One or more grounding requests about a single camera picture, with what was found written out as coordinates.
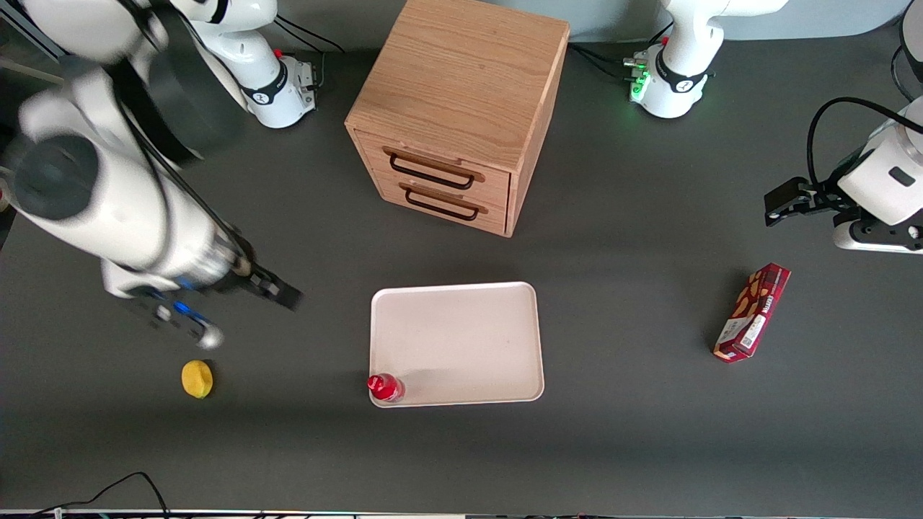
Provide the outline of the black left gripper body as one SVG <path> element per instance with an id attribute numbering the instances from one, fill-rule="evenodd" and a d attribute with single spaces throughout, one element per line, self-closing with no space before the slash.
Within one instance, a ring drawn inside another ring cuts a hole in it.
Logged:
<path id="1" fill-rule="evenodd" d="M 840 219 L 860 219 L 862 216 L 860 205 L 844 193 L 836 179 L 812 180 L 808 191 L 811 192 L 811 202 L 805 213 L 807 216 L 816 216 L 825 211 L 833 211 Z"/>

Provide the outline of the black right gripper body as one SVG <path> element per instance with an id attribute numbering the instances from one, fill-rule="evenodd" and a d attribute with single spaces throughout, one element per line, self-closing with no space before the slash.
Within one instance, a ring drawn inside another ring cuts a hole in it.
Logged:
<path id="1" fill-rule="evenodd" d="M 231 293 L 248 290 L 253 265 L 256 260 L 254 247 L 246 239 L 237 239 L 240 250 L 235 254 L 231 269 L 216 283 L 206 286 L 206 293 Z"/>

